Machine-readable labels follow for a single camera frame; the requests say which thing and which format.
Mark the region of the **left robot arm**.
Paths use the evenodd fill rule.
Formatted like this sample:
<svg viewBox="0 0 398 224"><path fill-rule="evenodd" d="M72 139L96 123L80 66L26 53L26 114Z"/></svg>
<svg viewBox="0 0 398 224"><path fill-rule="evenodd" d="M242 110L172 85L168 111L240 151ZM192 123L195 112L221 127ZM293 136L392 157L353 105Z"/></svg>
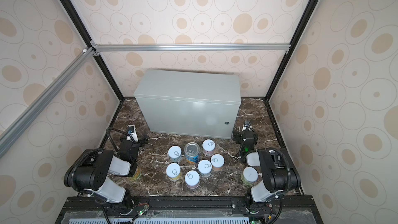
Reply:
<svg viewBox="0 0 398 224"><path fill-rule="evenodd" d="M133 200L130 191L108 176L137 178L140 174L137 165L139 149L147 143L145 135L137 142L122 141L117 153L101 148L85 150L65 173L64 185L103 203L131 208Z"/></svg>

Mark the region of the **teal label white-lid can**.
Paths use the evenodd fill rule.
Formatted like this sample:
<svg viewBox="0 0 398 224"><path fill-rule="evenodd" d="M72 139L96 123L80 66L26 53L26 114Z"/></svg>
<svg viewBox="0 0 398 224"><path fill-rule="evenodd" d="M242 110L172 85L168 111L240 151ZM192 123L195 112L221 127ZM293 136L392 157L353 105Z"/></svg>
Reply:
<svg viewBox="0 0 398 224"><path fill-rule="evenodd" d="M182 150L179 146L172 146L168 150L168 156L171 162L179 163L182 159Z"/></svg>

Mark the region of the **green orange label can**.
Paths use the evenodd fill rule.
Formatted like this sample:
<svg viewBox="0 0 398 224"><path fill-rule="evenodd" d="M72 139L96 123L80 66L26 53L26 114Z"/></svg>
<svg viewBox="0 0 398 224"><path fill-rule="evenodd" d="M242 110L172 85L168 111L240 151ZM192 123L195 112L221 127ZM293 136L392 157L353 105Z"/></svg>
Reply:
<svg viewBox="0 0 398 224"><path fill-rule="evenodd" d="M247 186L253 185L258 180L257 170L253 167L246 167L241 174L241 180Z"/></svg>

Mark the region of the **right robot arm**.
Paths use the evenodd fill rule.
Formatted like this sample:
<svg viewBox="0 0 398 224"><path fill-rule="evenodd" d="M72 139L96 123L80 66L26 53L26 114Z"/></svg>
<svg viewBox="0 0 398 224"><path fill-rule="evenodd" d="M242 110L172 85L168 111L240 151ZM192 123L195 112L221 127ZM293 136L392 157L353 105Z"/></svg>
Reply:
<svg viewBox="0 0 398 224"><path fill-rule="evenodd" d="M301 186L300 175L285 148L255 149L258 135L246 121L241 132L234 132L232 140L239 145L238 159L251 169L258 167L262 180L251 187L250 202L269 202Z"/></svg>

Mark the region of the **pink label white-lid can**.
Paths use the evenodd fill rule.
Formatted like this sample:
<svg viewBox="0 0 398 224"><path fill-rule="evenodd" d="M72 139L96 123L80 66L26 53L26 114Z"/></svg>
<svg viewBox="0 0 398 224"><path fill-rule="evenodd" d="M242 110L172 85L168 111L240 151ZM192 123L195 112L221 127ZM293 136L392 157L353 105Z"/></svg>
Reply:
<svg viewBox="0 0 398 224"><path fill-rule="evenodd" d="M200 183L200 175L197 171L191 170L186 173L184 180L188 188L196 189Z"/></svg>

